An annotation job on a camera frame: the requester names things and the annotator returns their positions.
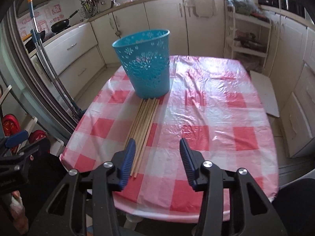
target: wooden stick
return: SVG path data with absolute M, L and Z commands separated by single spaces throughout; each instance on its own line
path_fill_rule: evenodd
M 144 110 L 143 110 L 143 113 L 140 117 L 140 120 L 139 120 L 139 123 L 138 123 L 138 126 L 134 132 L 134 136 L 133 136 L 133 139 L 135 140 L 136 142 L 136 153 L 135 153 L 135 156 L 137 155 L 137 153 L 139 152 L 139 138 L 140 138 L 140 135 L 141 135 L 141 131 L 143 130 L 143 121 L 145 120 L 145 117 L 148 113 L 148 109 L 149 109 L 149 105 L 151 103 L 151 99 L 148 99 L 148 101 L 146 102 L 145 104 L 145 107 L 144 107 Z
M 130 138 L 134 138 L 134 132 L 139 124 L 139 120 L 141 118 L 141 115 L 143 113 L 143 110 L 145 108 L 145 104 L 146 104 L 146 101 L 144 100 L 141 107 L 140 107 L 140 110 L 139 110 L 139 113 L 138 113 L 138 117 L 136 118 L 136 121 L 134 123 L 134 126 L 133 126 L 133 129 L 131 130 L 131 133 L 130 133 Z
M 151 118 L 151 121 L 150 121 L 150 125 L 149 125 L 148 131 L 146 133 L 146 136 L 145 136 L 142 148 L 141 148 L 140 158 L 139 158 L 138 164 L 136 166 L 136 169 L 134 171 L 134 177 L 135 178 L 137 177 L 139 169 L 140 169 L 140 165 L 141 165 L 141 162 L 142 162 L 142 157 L 143 157 L 143 154 L 144 154 L 144 151 L 145 151 L 145 148 L 146 148 L 146 144 L 147 144 L 148 139 L 149 139 L 149 135 L 150 135 L 150 132 L 151 132 L 152 124 L 153 124 L 153 121 L 154 121 L 154 117 L 155 117 L 156 111 L 158 110 L 158 104 L 159 103 L 160 103 L 160 100 L 157 99 L 156 100 L 156 104 L 154 106 L 154 111 L 153 111 L 153 115 L 152 115 L 152 118 Z
M 127 143 L 128 143 L 128 141 L 129 141 L 129 139 L 130 139 L 130 133 L 131 133 L 131 131 L 132 131 L 132 129 L 133 129 L 133 126 L 134 126 L 134 124 L 135 124 L 135 122 L 136 122 L 136 120 L 137 120 L 137 118 L 138 118 L 138 116 L 139 116 L 139 112 L 140 112 L 140 108 L 141 108 L 141 106 L 142 106 L 142 103 L 143 103 L 143 99 L 141 100 L 141 102 L 140 102 L 140 104 L 139 104 L 139 106 L 138 106 L 137 115 L 136 115 L 135 119 L 133 120 L 133 122 L 132 122 L 132 124 L 131 124 L 131 126 L 130 126 L 129 132 L 128 132 L 128 134 L 127 134 L 126 141 L 125 141 L 125 143 L 124 143 L 124 145 L 123 145 L 123 149 L 126 149 Z
M 151 121 L 151 118 L 152 118 L 152 115 L 153 115 L 155 103 L 156 103 L 156 98 L 154 98 L 151 101 L 151 104 L 150 104 L 149 109 L 148 109 L 147 116 L 146 116 L 144 124 L 143 124 L 143 129 L 141 131 L 141 135 L 140 135 L 140 138 L 139 138 L 139 145 L 138 145 L 137 150 L 136 150 L 136 155 L 134 156 L 134 165 L 133 165 L 133 168 L 131 170 L 132 173 L 134 172 L 134 170 L 135 170 L 135 168 L 137 166 L 137 162 L 138 162 L 138 159 L 139 159 L 139 155 L 140 155 L 140 151 L 141 151 L 141 148 L 142 148 L 142 145 L 143 145 L 143 141 L 145 139 L 145 136 L 146 136 L 146 133 L 148 131 L 148 128 L 149 128 L 149 125 L 150 125 L 150 121 Z

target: red and white checkered tablecloth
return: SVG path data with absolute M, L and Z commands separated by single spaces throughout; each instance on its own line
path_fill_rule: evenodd
M 248 169 L 272 200 L 278 189 L 273 136 L 240 62 L 185 56 L 170 60 L 171 91 L 160 98 L 140 173 L 114 194 L 115 206 L 145 218 L 197 223 L 202 192 L 188 185 L 179 153 L 182 137 L 222 169 Z M 122 150 L 139 102 L 120 67 L 78 124 L 60 157 L 64 166 L 83 172 L 111 160 Z M 228 219 L 227 190 L 224 220 Z

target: table leg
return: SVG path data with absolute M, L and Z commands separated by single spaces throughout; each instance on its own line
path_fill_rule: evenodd
M 126 221 L 125 221 L 125 224 L 123 227 L 134 231 L 137 224 L 139 222 L 141 222 L 142 220 L 143 220 L 143 218 L 141 218 L 141 217 L 137 217 L 137 216 L 134 216 L 134 215 L 127 213 L 126 214 Z

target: wok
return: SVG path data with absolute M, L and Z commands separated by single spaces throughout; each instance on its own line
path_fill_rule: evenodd
M 69 18 L 67 18 L 65 20 L 58 21 L 57 23 L 53 24 L 51 26 L 51 31 L 53 33 L 57 34 L 57 33 L 60 33 L 62 30 L 64 30 L 65 28 L 67 28 L 67 26 L 69 25 L 69 19 L 72 18 L 74 15 L 76 15 L 78 13 L 78 11 L 79 10 L 72 13 Z

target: kitchen cabinet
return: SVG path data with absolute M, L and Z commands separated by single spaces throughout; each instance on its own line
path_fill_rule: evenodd
M 156 0 L 145 3 L 150 29 L 170 31 L 170 55 L 188 56 L 188 36 L 183 0 Z
M 264 15 L 271 20 L 271 34 L 270 34 L 270 43 L 268 49 L 268 56 L 266 59 L 266 64 L 263 70 L 264 75 L 270 76 L 274 61 L 276 59 L 277 48 L 279 44 L 279 32 L 281 25 L 281 16 L 274 13 L 273 11 L 263 11 Z
M 74 98 L 103 66 L 100 53 L 94 47 L 64 70 L 59 78 Z
M 119 39 L 117 27 L 112 13 L 91 22 L 98 47 L 106 64 L 119 63 L 114 48 L 111 46 Z
M 315 74 L 307 64 L 304 65 L 294 94 L 305 112 L 312 134 L 315 134 Z
M 45 46 L 45 50 L 59 75 L 72 62 L 97 45 L 90 23 L 63 34 Z
M 224 0 L 215 0 L 217 15 L 201 18 L 185 7 L 190 56 L 223 57 L 225 40 Z
M 278 50 L 270 74 L 280 111 L 300 78 L 306 39 L 305 26 L 281 16 Z
M 299 156 L 297 153 L 312 140 L 313 135 L 294 93 L 289 96 L 280 117 L 288 143 L 289 156 Z
M 315 31 L 308 27 L 308 39 L 304 53 L 304 61 L 315 72 Z
M 117 29 L 121 32 L 120 37 L 149 30 L 143 3 L 115 11 L 113 15 Z

